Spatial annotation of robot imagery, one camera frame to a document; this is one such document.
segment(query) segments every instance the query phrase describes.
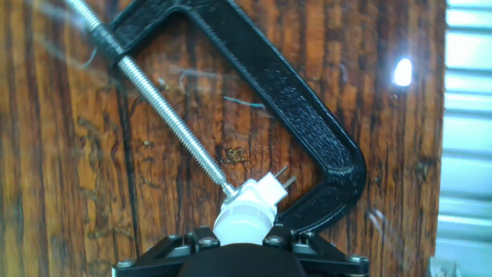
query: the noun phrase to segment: wood grain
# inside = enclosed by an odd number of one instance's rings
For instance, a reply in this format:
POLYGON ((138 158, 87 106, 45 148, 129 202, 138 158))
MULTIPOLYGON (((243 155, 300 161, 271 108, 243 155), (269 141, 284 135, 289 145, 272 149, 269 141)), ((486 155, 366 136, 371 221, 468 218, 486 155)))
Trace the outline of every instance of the wood grain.
MULTIPOLYGON (((130 0, 89 3, 110 21, 130 0)), ((423 275, 434 253, 445 2, 237 0, 360 144, 368 183, 323 232, 372 276, 423 275), (396 63, 412 85, 391 83, 396 63)), ((0 275, 110 276, 162 237, 213 225, 222 195, 60 2, 0 3, 0 275)), ((137 60, 240 185, 288 166, 286 209, 316 166, 189 22, 137 60)))

